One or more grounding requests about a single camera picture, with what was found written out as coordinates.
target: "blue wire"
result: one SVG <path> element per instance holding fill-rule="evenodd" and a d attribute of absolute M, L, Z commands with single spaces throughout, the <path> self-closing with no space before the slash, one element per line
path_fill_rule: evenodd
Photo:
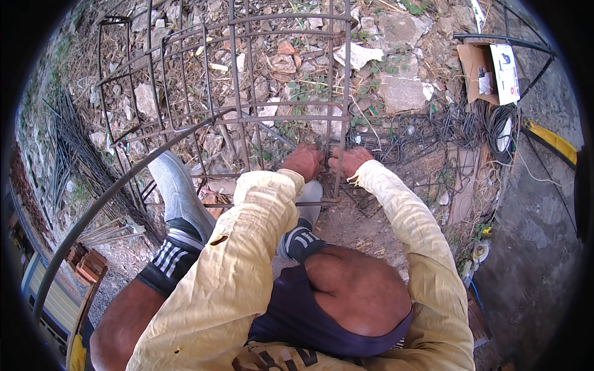
<path fill-rule="evenodd" d="M 485 314 L 485 311 L 483 310 L 483 307 L 482 307 L 481 298 L 479 297 L 479 292 L 476 289 L 475 283 L 472 282 L 472 279 L 470 279 L 470 284 L 472 285 L 472 288 L 475 289 L 476 301 L 479 302 L 479 306 L 481 307 L 481 312 L 483 312 L 483 314 Z"/>

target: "rebar cage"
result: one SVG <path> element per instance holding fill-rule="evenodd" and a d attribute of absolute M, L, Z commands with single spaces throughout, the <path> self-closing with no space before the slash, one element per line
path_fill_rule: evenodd
<path fill-rule="evenodd" d="M 339 171 L 337 172 L 336 179 L 333 182 L 329 179 L 325 179 L 325 188 L 327 190 L 326 193 L 329 194 L 331 198 L 324 198 L 321 202 L 316 204 L 323 204 L 323 205 L 333 205 L 337 202 L 340 179 L 338 174 L 341 174 L 340 168 L 342 166 L 342 157 L 343 157 L 343 150 L 345 148 L 345 135 L 347 131 L 347 123 L 350 120 L 349 111 L 348 111 L 348 93 L 345 93 L 344 99 L 342 102 L 336 102 L 335 99 L 332 98 L 333 87 L 334 83 L 334 73 L 336 72 L 336 67 L 334 64 L 334 47 L 340 46 L 342 40 L 344 39 L 345 42 L 345 71 L 350 71 L 350 31 L 352 27 L 356 27 L 357 21 L 350 16 L 350 1 L 344 1 L 344 9 L 345 13 L 342 14 L 335 14 L 334 13 L 334 2 L 333 0 L 329 0 L 328 10 L 329 12 L 326 14 L 313 14 L 313 13 L 283 13 L 283 14 L 258 14 L 258 15 L 251 15 L 251 13 L 262 12 L 262 10 L 256 8 L 254 4 L 250 4 L 249 0 L 245 0 L 243 6 L 237 7 L 236 2 L 234 0 L 228 1 L 229 6 L 229 15 L 228 20 L 226 22 L 215 23 L 215 24 L 206 24 L 204 19 L 200 20 L 199 23 L 196 23 L 195 20 L 190 20 L 189 17 L 186 17 L 184 22 L 184 3 L 183 0 L 179 0 L 179 15 L 177 19 L 177 31 L 174 31 L 171 34 L 167 34 L 165 36 L 158 35 L 157 40 L 151 34 L 151 23 L 154 20 L 151 19 L 151 10 L 158 5 L 162 4 L 163 1 L 157 1 L 155 4 L 152 0 L 148 0 L 147 7 L 144 11 L 139 11 L 137 14 L 131 15 L 128 14 L 126 16 L 121 15 L 112 15 L 115 14 L 118 10 L 119 11 L 127 11 L 121 5 L 125 2 L 125 0 L 119 0 L 115 5 L 111 6 L 105 13 L 105 16 L 99 19 L 96 23 L 99 26 L 99 36 L 98 36 L 98 43 L 97 43 L 97 82 L 95 83 L 95 87 L 98 89 L 100 94 L 100 101 L 101 107 L 103 110 L 103 120 L 105 122 L 107 128 L 107 135 L 109 139 L 109 148 L 113 148 L 116 151 L 116 163 L 118 164 L 119 170 L 122 174 L 125 173 L 126 169 L 131 168 L 131 162 L 127 152 L 125 151 L 125 146 L 133 141 L 144 141 L 146 145 L 147 138 L 164 138 L 167 141 L 169 135 L 184 135 L 183 133 L 186 131 L 190 131 L 189 129 L 196 128 L 197 126 L 207 126 L 207 125 L 216 125 L 218 131 L 228 140 L 228 132 L 225 125 L 233 125 L 235 128 L 239 128 L 239 142 L 241 145 L 239 153 L 237 156 L 243 162 L 243 168 L 245 172 L 252 170 L 252 165 L 250 165 L 249 160 L 249 148 L 246 144 L 246 128 L 249 125 L 250 128 L 255 130 L 255 137 L 257 139 L 256 148 L 256 163 L 260 165 L 260 168 L 264 168 L 264 159 L 263 159 L 263 146 L 261 145 L 261 137 L 260 137 L 260 130 L 265 130 L 269 135 L 276 137 L 277 139 L 281 140 L 284 145 L 287 145 L 291 148 L 295 148 L 295 145 L 288 141 L 287 139 L 281 137 L 278 133 L 274 132 L 268 126 L 264 125 L 262 121 L 326 121 L 326 140 L 325 140 L 325 151 L 326 151 L 326 158 L 329 157 L 330 153 L 330 141 L 328 140 L 331 135 L 331 125 L 332 122 L 340 122 L 340 153 L 339 153 Z M 135 56 L 131 56 L 131 27 L 132 22 L 139 18 L 137 21 L 141 21 L 142 17 L 146 18 L 146 41 L 144 42 L 144 52 L 137 53 Z M 305 29 L 305 30 L 274 30 L 274 31 L 252 31 L 255 27 L 252 25 L 254 22 L 259 22 L 263 20 L 289 20 L 291 18 L 322 18 L 323 20 L 328 20 L 328 27 L 327 30 L 320 30 L 320 29 Z M 341 22 L 343 23 L 343 27 L 335 27 L 334 22 Z M 124 63 L 122 63 L 117 68 L 109 71 L 108 73 L 102 74 L 102 69 L 105 66 L 102 66 L 102 56 L 101 56 L 101 48 L 102 48 L 102 33 L 106 29 L 106 27 L 125 27 L 126 28 L 126 53 L 127 59 Z M 228 28 L 229 33 L 228 36 L 224 36 L 222 32 L 224 29 Z M 327 64 L 327 71 L 326 76 L 327 80 L 326 83 L 328 85 L 328 98 L 325 101 L 320 100 L 311 100 L 308 102 L 260 102 L 257 100 L 255 95 L 255 79 L 254 79 L 254 54 L 252 52 L 252 43 L 255 37 L 259 36 L 270 36 L 270 35 L 316 35 L 319 38 L 327 39 L 327 49 L 324 50 L 324 53 L 328 55 L 328 64 Z M 230 52 L 232 53 L 231 57 L 231 66 L 230 66 L 230 73 L 232 79 L 232 86 L 233 89 L 230 91 L 230 94 L 233 94 L 234 97 L 234 104 L 231 106 L 224 106 L 219 107 L 213 103 L 213 95 L 211 92 L 212 86 L 212 79 L 213 74 L 217 74 L 218 72 L 209 70 L 211 64 L 213 63 L 212 60 L 212 53 L 210 53 L 210 49 L 214 45 L 220 45 L 220 43 L 228 43 L 228 47 Z M 239 72 L 238 70 L 238 50 L 239 45 L 241 45 L 242 51 L 245 52 L 246 56 L 246 64 L 247 64 L 247 72 Z M 188 85 L 187 85 L 187 66 L 193 61 L 198 62 L 198 59 L 201 59 L 200 63 L 202 63 L 202 69 L 204 71 L 204 83 L 206 85 L 206 102 L 198 102 L 194 104 L 191 102 L 190 96 L 188 94 Z M 171 63 L 179 64 L 174 68 L 170 68 Z M 157 81 L 155 76 L 155 69 L 160 68 L 160 81 Z M 168 75 L 173 73 L 179 73 L 181 76 L 182 86 L 180 87 L 179 84 L 177 86 L 173 86 L 169 84 Z M 153 103 L 156 107 L 157 117 L 155 120 L 148 120 L 143 119 L 143 116 L 139 114 L 138 109 L 138 102 L 137 96 L 134 92 L 134 85 L 132 83 L 132 76 L 134 74 L 146 74 L 149 77 L 149 83 L 151 88 L 151 93 L 153 96 Z M 120 136 L 115 138 L 112 133 L 112 127 L 110 123 L 110 119 L 108 116 L 108 104 L 106 103 L 105 99 L 105 91 L 104 89 L 108 87 L 110 84 L 115 84 L 116 82 L 121 83 L 119 80 L 124 79 L 124 83 L 127 84 L 128 88 L 131 90 L 132 93 L 132 105 L 134 109 L 135 116 L 133 120 L 130 122 L 132 127 L 124 131 Z M 249 99 L 246 100 L 243 97 L 240 97 L 240 80 L 243 82 L 241 86 L 245 86 L 245 82 L 247 80 L 248 84 L 248 91 L 249 91 Z M 344 92 L 349 91 L 349 73 L 344 73 L 344 85 L 342 87 Z M 157 88 L 157 84 L 162 85 L 162 88 Z M 162 101 L 161 98 L 161 89 L 162 95 L 164 97 L 165 105 L 166 105 L 166 114 L 162 116 L 160 112 L 160 102 Z M 176 90 L 183 98 L 182 102 L 177 102 L 177 104 L 173 104 L 172 102 L 172 91 Z M 258 108 L 266 107 L 266 106 L 327 106 L 326 112 L 327 115 L 292 115 L 293 111 L 291 110 L 289 115 L 282 115 L 282 116 L 260 116 L 258 117 Z M 332 107 L 338 107 L 342 112 L 340 116 L 332 115 L 332 111 L 334 110 Z M 231 114 L 231 116 L 235 116 L 233 118 L 228 117 L 229 113 L 236 112 Z M 195 137 L 195 131 L 193 133 L 187 133 L 185 135 L 189 135 L 189 142 L 192 148 L 197 152 L 201 153 L 203 148 L 201 148 L 200 143 L 197 141 Z M 235 149 L 233 145 L 230 146 L 230 150 L 235 154 Z M 199 185 L 199 189 L 205 184 L 208 179 L 211 178 L 222 178 L 222 177 L 239 177 L 241 174 L 237 173 L 228 173 L 228 174 L 215 174 L 215 175 L 208 175 L 206 172 L 206 167 L 204 165 L 202 156 L 197 156 L 200 159 L 201 164 L 201 174 L 195 175 L 193 177 L 197 177 L 201 179 L 201 183 Z M 129 184 L 127 184 L 128 190 L 132 193 L 133 199 L 137 204 L 137 207 L 141 207 L 146 210 L 147 206 L 156 206 L 158 204 L 147 204 L 145 201 L 153 189 L 156 187 L 154 181 L 150 182 L 144 189 L 140 189 L 138 187 L 138 182 L 135 179 L 131 180 Z M 230 205 L 216 205 L 216 204 L 205 204 L 206 207 L 229 207 Z"/>

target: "gray sneaker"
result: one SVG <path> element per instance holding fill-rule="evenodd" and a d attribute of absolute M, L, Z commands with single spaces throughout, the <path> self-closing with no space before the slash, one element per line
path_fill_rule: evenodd
<path fill-rule="evenodd" d="M 320 183 L 317 180 L 312 180 L 304 185 L 303 189 L 301 190 L 301 194 L 297 197 L 296 201 L 297 202 L 318 202 L 319 200 L 322 199 L 323 195 L 324 195 L 324 187 L 322 186 L 322 183 Z M 320 216 L 320 210 L 322 209 L 322 206 L 297 206 L 297 209 L 301 213 L 299 216 L 299 219 L 307 220 L 311 224 L 311 227 L 313 228 L 313 226 L 315 225 L 315 222 L 318 221 L 318 217 Z M 303 228 L 303 226 L 301 226 L 301 225 L 302 225 L 302 223 L 300 220 L 298 226 L 295 228 L 300 228 L 300 229 Z M 280 237 L 279 244 L 276 246 L 276 253 L 281 258 L 283 258 L 285 260 L 294 260 L 293 258 L 291 258 L 289 256 L 289 254 L 287 253 L 287 248 L 286 248 L 287 235 L 289 235 L 291 232 L 292 231 L 289 231 L 289 232 L 283 234 Z"/>
<path fill-rule="evenodd" d="M 165 151 L 148 164 L 148 169 L 165 202 L 165 222 L 182 218 L 196 228 L 202 241 L 208 241 L 216 220 L 196 196 L 194 182 L 180 159 Z"/>

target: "forearm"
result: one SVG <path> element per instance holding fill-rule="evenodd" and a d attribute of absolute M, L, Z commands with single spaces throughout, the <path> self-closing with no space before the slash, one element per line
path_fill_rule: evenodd
<path fill-rule="evenodd" d="M 387 356 L 407 357 L 409 363 L 419 367 L 426 361 L 439 368 L 454 364 L 472 368 L 466 292 L 435 218 L 400 178 L 379 162 L 365 162 L 355 176 L 356 183 L 374 194 L 383 206 L 410 263 L 408 288 L 413 320 L 405 346 L 432 354 L 419 358 L 419 353 L 409 350 Z"/>
<path fill-rule="evenodd" d="M 218 220 L 200 258 L 140 337 L 128 369 L 230 369 L 272 290 L 270 261 L 296 225 L 303 177 L 242 175 L 235 207 Z"/>
<path fill-rule="evenodd" d="M 105 310 L 90 340 L 93 367 L 124 370 L 134 346 L 165 298 L 132 280 Z"/>

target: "man's right hand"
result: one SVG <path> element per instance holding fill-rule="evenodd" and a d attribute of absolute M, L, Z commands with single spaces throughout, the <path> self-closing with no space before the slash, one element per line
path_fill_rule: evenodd
<path fill-rule="evenodd" d="M 332 157 L 328 159 L 328 166 L 330 166 L 330 171 L 333 173 L 338 171 L 338 154 L 339 148 L 335 147 L 332 150 Z M 369 160 L 373 160 L 373 155 L 364 147 L 354 147 L 351 150 L 346 150 L 342 155 L 340 176 L 345 179 L 352 177 L 357 169 Z"/>

